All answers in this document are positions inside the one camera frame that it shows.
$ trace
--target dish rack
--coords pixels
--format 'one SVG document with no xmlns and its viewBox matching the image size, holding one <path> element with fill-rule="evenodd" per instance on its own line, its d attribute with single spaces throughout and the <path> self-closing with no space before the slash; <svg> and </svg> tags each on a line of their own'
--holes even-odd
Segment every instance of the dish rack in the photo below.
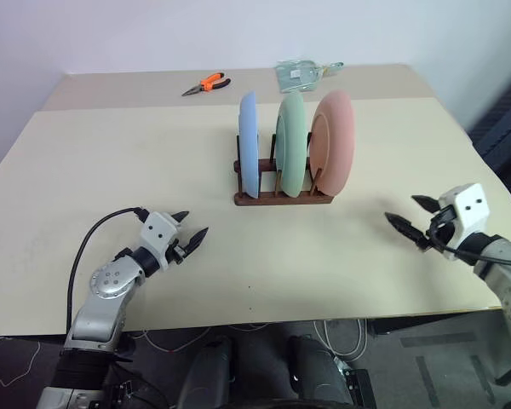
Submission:
<svg viewBox="0 0 511 409">
<path fill-rule="evenodd" d="M 308 132 L 307 135 L 307 148 L 310 143 L 311 132 Z M 252 198 L 247 193 L 243 192 L 242 189 L 242 175 L 240 170 L 240 141 L 239 136 L 237 135 L 237 160 L 233 163 L 233 169 L 237 173 L 237 181 L 238 181 L 238 191 L 235 193 L 233 200 L 235 205 L 237 206 L 276 206 L 276 205 L 326 205 L 331 203 L 333 200 L 333 196 L 328 196 L 327 194 L 321 193 L 316 188 L 316 183 L 318 183 L 318 179 L 322 174 L 322 169 L 318 168 L 316 171 L 316 175 L 313 177 L 312 173 L 309 171 L 308 174 L 311 177 L 311 186 L 309 190 L 302 190 L 299 193 L 299 196 L 296 198 L 292 198 L 288 196 L 286 193 L 280 190 L 280 179 L 282 177 L 282 170 L 277 170 L 276 168 L 276 159 L 274 158 L 274 147 L 276 145 L 276 134 L 273 134 L 273 139 L 271 141 L 271 154 L 269 155 L 269 159 L 259 159 L 258 160 L 258 168 L 259 168 L 259 196 L 257 198 Z M 310 170 L 310 165 L 307 163 L 305 165 L 305 170 Z M 276 182 L 274 183 L 274 191 L 272 192 L 262 192 L 261 191 L 261 174 L 263 172 L 275 172 L 276 173 Z"/>
</svg>

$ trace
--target white wall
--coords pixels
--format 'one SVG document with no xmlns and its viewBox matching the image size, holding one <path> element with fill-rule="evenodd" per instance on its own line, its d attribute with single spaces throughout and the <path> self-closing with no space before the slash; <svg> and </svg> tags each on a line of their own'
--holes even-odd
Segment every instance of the white wall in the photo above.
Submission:
<svg viewBox="0 0 511 409">
<path fill-rule="evenodd" d="M 464 127 L 511 80 L 511 0 L 0 0 L 0 160 L 62 72 L 412 65 Z"/>
</svg>

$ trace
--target black cable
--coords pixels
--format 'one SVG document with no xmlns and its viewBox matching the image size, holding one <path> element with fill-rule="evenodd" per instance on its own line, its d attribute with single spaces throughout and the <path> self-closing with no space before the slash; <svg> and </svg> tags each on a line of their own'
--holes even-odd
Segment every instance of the black cable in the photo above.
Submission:
<svg viewBox="0 0 511 409">
<path fill-rule="evenodd" d="M 132 394 L 130 397 L 134 398 L 136 400 L 139 400 L 140 402 L 144 402 L 146 405 L 148 405 L 149 407 L 152 407 L 153 409 L 159 409 L 159 407 L 157 405 L 155 405 L 154 403 L 151 403 L 148 399 L 142 398 L 135 394 Z"/>
<path fill-rule="evenodd" d="M 102 217 L 95 225 L 85 234 L 83 238 L 82 244 L 79 246 L 78 253 L 76 258 L 74 259 L 74 264 L 72 265 L 72 271 L 70 272 L 70 279 L 68 280 L 68 292 L 66 293 L 66 334 L 70 331 L 70 327 L 72 325 L 72 293 L 74 289 L 74 280 L 76 278 L 76 270 L 78 269 L 78 264 L 80 259 L 82 258 L 83 250 L 85 246 L 89 242 L 91 235 L 95 232 L 95 230 L 106 220 L 111 219 L 112 217 L 122 215 L 124 213 L 135 213 L 138 218 L 145 222 L 149 212 L 146 209 L 142 209 L 141 207 L 129 207 L 127 209 L 121 209 L 118 211 L 114 211 L 107 216 Z"/>
<path fill-rule="evenodd" d="M 494 262 L 496 264 L 502 264 L 504 266 L 511 266 L 511 260 L 505 260 L 502 258 L 495 258 L 495 257 L 488 257 L 488 256 L 481 256 L 480 254 L 472 253 L 471 251 L 464 251 L 459 249 L 453 249 L 452 247 L 449 247 L 445 243 L 443 243 L 438 237 L 437 237 L 437 228 L 438 223 L 435 221 L 432 221 L 429 225 L 429 231 L 428 236 L 429 239 L 432 241 L 432 243 L 437 247 L 438 250 L 441 251 L 449 251 L 452 254 L 456 254 L 457 256 L 465 256 L 472 258 L 474 260 L 480 260 L 482 262 Z"/>
<path fill-rule="evenodd" d="M 116 368 L 118 369 L 121 369 L 122 371 L 128 373 L 131 377 L 134 377 L 136 379 L 138 379 L 139 381 L 141 381 L 142 383 L 144 383 L 146 386 L 148 386 L 149 388 L 153 389 L 155 392 L 157 392 L 162 398 L 163 398 L 163 401 L 164 403 L 166 404 L 166 407 L 170 407 L 170 403 L 169 403 L 169 399 L 166 397 L 166 395 L 161 391 L 161 389 L 159 389 L 157 386 L 155 386 L 153 383 L 150 383 L 149 381 L 147 381 L 146 379 L 144 379 L 141 375 L 138 375 L 137 373 L 135 372 L 132 372 L 130 370 L 128 370 L 127 368 L 125 368 L 124 366 L 121 366 L 119 365 L 117 362 L 112 362 L 112 366 L 115 366 Z"/>
</svg>

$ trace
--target pink plate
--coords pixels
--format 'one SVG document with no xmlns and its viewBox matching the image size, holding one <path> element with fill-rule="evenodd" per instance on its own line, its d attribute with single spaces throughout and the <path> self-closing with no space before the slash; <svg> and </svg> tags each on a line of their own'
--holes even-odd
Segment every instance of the pink plate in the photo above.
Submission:
<svg viewBox="0 0 511 409">
<path fill-rule="evenodd" d="M 347 183 L 354 155 L 354 114 L 350 98 L 341 90 L 331 91 L 318 104 L 310 140 L 310 171 L 322 193 L 336 196 Z"/>
</svg>

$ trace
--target green plate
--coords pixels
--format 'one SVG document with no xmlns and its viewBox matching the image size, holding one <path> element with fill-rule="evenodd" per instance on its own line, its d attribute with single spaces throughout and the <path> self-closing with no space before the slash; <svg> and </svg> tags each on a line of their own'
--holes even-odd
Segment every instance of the green plate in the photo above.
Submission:
<svg viewBox="0 0 511 409">
<path fill-rule="evenodd" d="M 303 98 L 296 91 L 280 104 L 276 122 L 276 168 L 282 170 L 282 190 L 299 196 L 307 163 L 307 125 Z"/>
</svg>

